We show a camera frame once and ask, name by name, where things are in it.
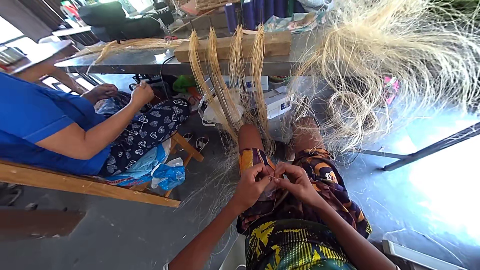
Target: person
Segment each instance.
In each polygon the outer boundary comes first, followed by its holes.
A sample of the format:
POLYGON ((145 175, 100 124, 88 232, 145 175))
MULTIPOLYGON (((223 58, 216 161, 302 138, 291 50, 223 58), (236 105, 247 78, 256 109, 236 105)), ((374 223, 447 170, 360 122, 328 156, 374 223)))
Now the person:
POLYGON ((190 115, 184 99, 146 107, 153 97, 145 82, 131 95, 103 84, 76 96, 0 73, 0 159, 76 175, 124 172, 190 115), (96 113, 106 98, 118 110, 96 113))
POLYGON ((249 270, 398 269, 366 239, 372 229, 349 200, 316 121, 301 118, 293 125, 292 139, 293 164, 275 166, 264 153, 256 127, 240 128, 241 177, 233 197, 164 270, 203 269, 235 219, 238 232, 247 236, 249 270))

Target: hand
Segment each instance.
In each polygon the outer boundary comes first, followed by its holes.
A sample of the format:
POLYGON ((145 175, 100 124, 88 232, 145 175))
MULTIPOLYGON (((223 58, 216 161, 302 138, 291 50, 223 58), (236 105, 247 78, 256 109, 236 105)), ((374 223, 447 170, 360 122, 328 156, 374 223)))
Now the hand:
POLYGON ((306 171, 300 167, 285 162, 279 162, 274 172, 274 183, 286 188, 300 201, 316 207, 324 207, 327 202, 314 189, 306 171))
POLYGON ((265 187, 270 183, 269 176, 265 176, 260 181, 255 182, 255 177, 261 172, 267 172, 267 168, 263 163, 258 163, 242 172, 237 189, 232 199, 228 202, 237 211, 237 215, 254 205, 260 194, 265 190, 265 187))
POLYGON ((132 92, 132 99, 130 103, 137 105, 141 108, 146 103, 150 102, 155 95, 153 90, 148 83, 141 81, 132 92))
POLYGON ((95 86, 92 90, 82 94, 92 104, 96 104, 102 99, 111 98, 117 95, 118 89, 112 84, 102 84, 95 86))

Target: wooden stool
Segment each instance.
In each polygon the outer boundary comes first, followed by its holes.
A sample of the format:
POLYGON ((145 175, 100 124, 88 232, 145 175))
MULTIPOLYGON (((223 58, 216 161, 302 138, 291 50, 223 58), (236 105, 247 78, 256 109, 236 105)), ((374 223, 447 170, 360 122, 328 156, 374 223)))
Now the wooden stool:
MULTIPOLYGON (((204 157, 178 132, 171 139, 171 152, 175 153, 174 147, 176 144, 179 144, 189 153, 183 162, 183 166, 187 166, 192 157, 200 162, 204 160, 204 157)), ((11 184, 29 185, 170 207, 178 207, 180 205, 180 201, 168 198, 171 190, 167 191, 164 196, 145 190, 148 182, 125 188, 99 182, 94 177, 70 175, 8 161, 0 161, 0 175, 0 181, 11 184)))

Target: blue shirt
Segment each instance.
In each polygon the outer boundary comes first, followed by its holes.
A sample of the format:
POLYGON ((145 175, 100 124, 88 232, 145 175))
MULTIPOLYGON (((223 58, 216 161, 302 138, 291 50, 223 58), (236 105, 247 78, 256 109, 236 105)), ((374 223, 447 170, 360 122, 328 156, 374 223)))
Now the blue shirt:
POLYGON ((76 160, 34 143, 72 123, 88 131, 104 120, 85 98, 0 73, 0 159, 77 175, 97 175, 110 146, 89 160, 76 160))

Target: wicker basket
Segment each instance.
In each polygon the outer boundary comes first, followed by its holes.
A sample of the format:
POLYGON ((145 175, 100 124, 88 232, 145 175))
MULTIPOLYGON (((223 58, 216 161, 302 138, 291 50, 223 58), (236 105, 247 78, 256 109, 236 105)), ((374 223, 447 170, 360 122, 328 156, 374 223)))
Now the wicker basket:
POLYGON ((210 10, 224 6, 227 3, 236 3, 240 0, 196 0, 196 8, 198 10, 210 10))

